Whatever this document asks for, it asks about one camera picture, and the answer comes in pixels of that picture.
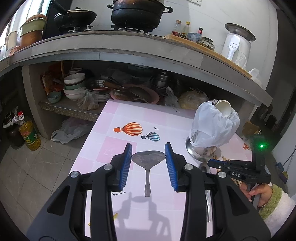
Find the green fuzzy sleeve forearm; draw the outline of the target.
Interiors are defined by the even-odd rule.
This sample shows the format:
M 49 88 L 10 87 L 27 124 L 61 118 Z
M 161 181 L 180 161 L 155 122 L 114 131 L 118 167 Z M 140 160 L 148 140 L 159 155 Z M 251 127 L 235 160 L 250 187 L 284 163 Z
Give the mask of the green fuzzy sleeve forearm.
M 267 225 L 271 236 L 274 236 L 292 213 L 295 201 L 277 185 L 273 184 L 271 189 L 273 191 L 271 198 L 259 209 L 259 215 Z

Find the right hand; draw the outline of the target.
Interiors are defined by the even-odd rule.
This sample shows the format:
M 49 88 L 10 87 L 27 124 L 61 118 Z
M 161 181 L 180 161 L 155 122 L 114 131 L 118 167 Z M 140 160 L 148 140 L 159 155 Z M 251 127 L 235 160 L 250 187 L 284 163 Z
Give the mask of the right hand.
M 266 205 L 273 194 L 273 190 L 268 184 L 261 184 L 248 191 L 248 186 L 245 183 L 241 183 L 240 190 L 249 200 L 253 196 L 260 195 L 258 207 L 263 207 L 264 205 Z

